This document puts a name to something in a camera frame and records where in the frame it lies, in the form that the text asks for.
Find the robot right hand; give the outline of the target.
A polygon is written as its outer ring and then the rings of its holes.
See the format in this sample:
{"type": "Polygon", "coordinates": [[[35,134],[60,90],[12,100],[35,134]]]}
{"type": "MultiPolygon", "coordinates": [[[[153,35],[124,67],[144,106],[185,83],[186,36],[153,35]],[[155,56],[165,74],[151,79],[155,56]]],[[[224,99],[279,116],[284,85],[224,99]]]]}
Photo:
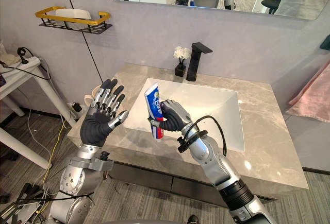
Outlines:
{"type": "Polygon", "coordinates": [[[147,120],[152,126],[165,131],[182,131],[188,124],[192,123],[190,114],[182,105],[174,100],[164,100],[160,108],[165,120],[158,121],[149,117],[147,120]]]}

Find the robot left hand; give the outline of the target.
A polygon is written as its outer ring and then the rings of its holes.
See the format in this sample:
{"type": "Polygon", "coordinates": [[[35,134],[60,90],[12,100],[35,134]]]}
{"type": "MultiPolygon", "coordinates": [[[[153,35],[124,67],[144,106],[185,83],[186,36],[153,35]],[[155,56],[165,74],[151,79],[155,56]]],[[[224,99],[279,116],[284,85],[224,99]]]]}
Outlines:
{"type": "Polygon", "coordinates": [[[124,86],[117,79],[107,79],[91,99],[89,109],[80,128],[83,144],[102,147],[108,135],[127,119],[129,111],[118,113],[125,98],[124,86]]]}

